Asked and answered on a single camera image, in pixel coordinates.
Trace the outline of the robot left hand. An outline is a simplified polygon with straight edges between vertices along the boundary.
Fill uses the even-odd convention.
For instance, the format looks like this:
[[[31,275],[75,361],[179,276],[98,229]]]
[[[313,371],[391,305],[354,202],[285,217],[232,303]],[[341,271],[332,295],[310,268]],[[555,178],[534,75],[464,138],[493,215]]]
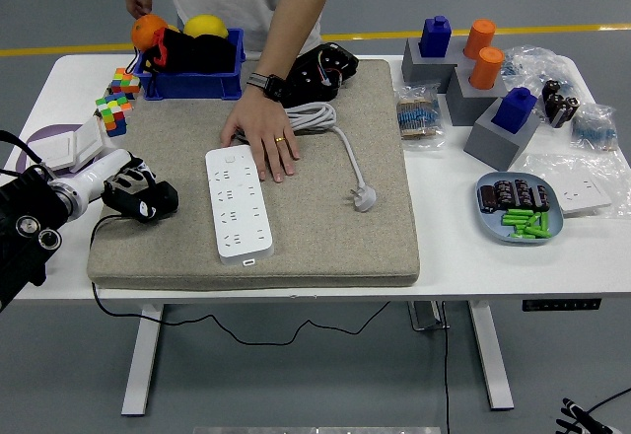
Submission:
[[[71,180],[70,187],[70,219],[80,217],[98,198],[110,209],[140,222],[158,216],[157,204],[150,202],[157,189],[155,174],[142,159],[123,149],[90,165]]]

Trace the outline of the person's left hand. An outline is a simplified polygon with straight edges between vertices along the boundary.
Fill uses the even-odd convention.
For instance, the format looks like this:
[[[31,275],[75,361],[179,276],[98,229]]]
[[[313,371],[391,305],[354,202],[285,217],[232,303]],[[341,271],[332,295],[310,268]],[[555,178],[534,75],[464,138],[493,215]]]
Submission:
[[[247,85],[229,113],[220,135],[222,147],[231,145],[238,131],[245,135],[258,178],[280,183],[293,176],[300,148],[283,107],[255,86]]]

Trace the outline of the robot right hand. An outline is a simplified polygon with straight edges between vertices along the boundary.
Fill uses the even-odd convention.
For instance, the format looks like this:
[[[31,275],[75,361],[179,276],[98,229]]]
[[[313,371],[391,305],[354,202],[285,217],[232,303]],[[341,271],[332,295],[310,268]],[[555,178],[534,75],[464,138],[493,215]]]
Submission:
[[[619,429],[594,419],[571,399],[563,398],[562,402],[563,407],[561,408],[561,413],[564,415],[564,418],[557,418],[556,424],[559,428],[563,428],[565,433],[621,433]]]

